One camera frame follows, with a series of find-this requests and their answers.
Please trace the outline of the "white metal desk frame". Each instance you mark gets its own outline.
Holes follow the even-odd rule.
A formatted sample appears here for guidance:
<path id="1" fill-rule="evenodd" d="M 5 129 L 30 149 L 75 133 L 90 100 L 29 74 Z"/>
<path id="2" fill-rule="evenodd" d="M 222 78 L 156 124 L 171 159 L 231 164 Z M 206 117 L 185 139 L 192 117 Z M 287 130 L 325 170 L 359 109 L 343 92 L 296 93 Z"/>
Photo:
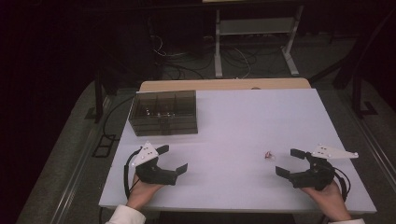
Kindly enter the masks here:
<path id="1" fill-rule="evenodd" d="M 216 32 L 215 32 L 215 77 L 223 78 L 221 56 L 220 56 L 220 38 L 226 35 L 273 35 L 287 34 L 288 42 L 281 49 L 284 61 L 289 68 L 293 77 L 298 77 L 299 71 L 290 54 L 294 38 L 297 34 L 299 23 L 303 14 L 304 6 L 298 6 L 295 15 L 292 17 L 267 18 L 267 19 L 240 19 L 224 20 L 220 17 L 220 10 L 216 11 Z"/>

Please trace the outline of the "white board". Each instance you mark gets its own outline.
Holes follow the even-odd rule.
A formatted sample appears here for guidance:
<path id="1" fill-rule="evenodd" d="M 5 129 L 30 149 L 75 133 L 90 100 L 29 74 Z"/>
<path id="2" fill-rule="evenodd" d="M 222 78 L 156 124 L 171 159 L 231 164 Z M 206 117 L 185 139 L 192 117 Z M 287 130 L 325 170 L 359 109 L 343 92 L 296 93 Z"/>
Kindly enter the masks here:
<path id="1" fill-rule="evenodd" d="M 174 186 L 164 187 L 149 210 L 194 212 L 308 212 L 315 204 L 276 167 L 292 173 L 308 169 L 290 155 L 292 148 L 312 152 L 317 145 L 343 146 L 314 89 L 198 91 L 198 133 L 136 136 L 125 125 L 99 204 L 126 202 L 123 168 L 130 155 L 150 142 L 168 145 L 158 165 L 175 170 L 188 164 Z M 276 159 L 268 161 L 271 151 Z"/>

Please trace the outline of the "person's left hand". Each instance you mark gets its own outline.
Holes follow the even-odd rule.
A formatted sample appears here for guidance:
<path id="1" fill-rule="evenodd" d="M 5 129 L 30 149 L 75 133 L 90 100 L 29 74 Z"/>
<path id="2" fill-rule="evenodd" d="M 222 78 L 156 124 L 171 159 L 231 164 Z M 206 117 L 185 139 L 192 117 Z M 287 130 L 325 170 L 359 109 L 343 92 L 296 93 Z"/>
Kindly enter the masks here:
<path id="1" fill-rule="evenodd" d="M 144 183 L 135 175 L 133 187 L 126 205 L 140 211 L 162 187 L 163 185 Z"/>

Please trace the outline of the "person's right hand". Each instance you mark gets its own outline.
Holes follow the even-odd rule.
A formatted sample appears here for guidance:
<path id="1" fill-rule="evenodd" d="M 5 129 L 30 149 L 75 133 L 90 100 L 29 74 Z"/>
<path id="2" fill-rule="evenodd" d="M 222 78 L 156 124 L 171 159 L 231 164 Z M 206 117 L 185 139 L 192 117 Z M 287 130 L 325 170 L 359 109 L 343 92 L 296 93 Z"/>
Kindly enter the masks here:
<path id="1" fill-rule="evenodd" d="M 314 188 L 301 188 L 301 191 L 306 193 L 318 205 L 319 209 L 330 221 L 339 222 L 352 219 L 335 181 L 321 191 Z"/>

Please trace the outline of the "black rectangular floor bracket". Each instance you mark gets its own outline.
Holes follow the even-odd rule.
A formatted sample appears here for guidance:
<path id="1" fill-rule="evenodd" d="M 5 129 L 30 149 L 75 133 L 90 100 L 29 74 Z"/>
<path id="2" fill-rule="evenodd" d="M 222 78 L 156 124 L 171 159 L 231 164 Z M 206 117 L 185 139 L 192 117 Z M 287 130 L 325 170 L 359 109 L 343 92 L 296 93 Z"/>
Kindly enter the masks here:
<path id="1" fill-rule="evenodd" d="M 118 141 L 119 138 L 115 134 L 103 134 L 92 152 L 92 156 L 94 158 L 107 158 L 110 155 L 113 145 Z"/>

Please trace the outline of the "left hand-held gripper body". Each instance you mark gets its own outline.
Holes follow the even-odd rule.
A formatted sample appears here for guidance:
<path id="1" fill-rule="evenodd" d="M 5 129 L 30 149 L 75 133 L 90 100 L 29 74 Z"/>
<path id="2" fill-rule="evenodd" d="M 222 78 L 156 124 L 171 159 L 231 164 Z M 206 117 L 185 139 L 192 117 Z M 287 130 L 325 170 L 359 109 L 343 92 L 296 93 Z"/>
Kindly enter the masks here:
<path id="1" fill-rule="evenodd" d="M 135 174 L 148 184 L 171 185 L 177 182 L 176 170 L 165 170 L 158 166 L 159 154 L 150 142 L 146 142 L 132 162 Z"/>

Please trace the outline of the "wooden table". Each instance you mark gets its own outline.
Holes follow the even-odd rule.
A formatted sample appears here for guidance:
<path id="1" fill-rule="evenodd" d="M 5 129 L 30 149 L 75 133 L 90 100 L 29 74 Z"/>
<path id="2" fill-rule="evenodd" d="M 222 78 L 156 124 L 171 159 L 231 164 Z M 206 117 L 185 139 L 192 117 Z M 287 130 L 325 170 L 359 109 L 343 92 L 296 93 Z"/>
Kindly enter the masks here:
<path id="1" fill-rule="evenodd" d="M 308 80 L 301 77 L 248 78 L 248 79 L 199 79 L 145 81 L 140 91 L 218 91 L 218 90 L 279 90 L 310 89 Z"/>

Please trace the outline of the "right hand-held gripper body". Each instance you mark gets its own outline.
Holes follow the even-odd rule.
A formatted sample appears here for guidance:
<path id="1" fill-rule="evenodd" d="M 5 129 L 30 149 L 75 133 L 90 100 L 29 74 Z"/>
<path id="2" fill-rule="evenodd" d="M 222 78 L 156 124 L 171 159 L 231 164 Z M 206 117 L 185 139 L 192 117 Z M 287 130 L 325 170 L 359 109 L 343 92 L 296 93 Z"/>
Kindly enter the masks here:
<path id="1" fill-rule="evenodd" d="M 309 163 L 309 169 L 304 172 L 290 174 L 289 182 L 295 188 L 314 188 L 323 190 L 330 185 L 335 176 L 335 168 L 329 160 L 357 159 L 358 152 L 349 152 L 343 149 L 317 145 L 312 152 L 305 152 L 304 160 Z"/>

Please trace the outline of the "smoky transparent drawer box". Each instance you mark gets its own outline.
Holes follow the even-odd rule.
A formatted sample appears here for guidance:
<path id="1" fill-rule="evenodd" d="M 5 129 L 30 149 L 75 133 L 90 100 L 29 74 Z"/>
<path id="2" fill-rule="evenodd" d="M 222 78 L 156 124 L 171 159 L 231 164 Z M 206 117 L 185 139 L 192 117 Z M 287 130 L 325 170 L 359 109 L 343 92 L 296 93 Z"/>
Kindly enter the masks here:
<path id="1" fill-rule="evenodd" d="M 197 128 L 196 91 L 139 92 L 128 118 L 135 126 Z"/>

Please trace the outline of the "black metal stand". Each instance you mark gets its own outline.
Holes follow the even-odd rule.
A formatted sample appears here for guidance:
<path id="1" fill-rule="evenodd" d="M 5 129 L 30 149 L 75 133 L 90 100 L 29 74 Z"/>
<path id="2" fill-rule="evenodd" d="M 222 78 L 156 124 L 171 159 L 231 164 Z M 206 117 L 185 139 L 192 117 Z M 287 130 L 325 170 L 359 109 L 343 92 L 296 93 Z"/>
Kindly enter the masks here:
<path id="1" fill-rule="evenodd" d="M 93 80 L 94 120 L 98 123 L 104 114 L 104 96 L 115 95 L 118 89 L 118 60 L 101 46 L 89 47 L 85 52 L 85 65 Z"/>
<path id="2" fill-rule="evenodd" d="M 351 107 L 360 119 L 376 113 L 368 102 L 364 103 L 365 110 L 361 108 L 364 79 L 377 87 L 396 112 L 396 7 L 375 26 L 363 30 L 346 57 L 310 77 L 308 82 L 313 84 L 337 69 L 339 73 L 332 85 L 342 90 L 352 82 Z"/>

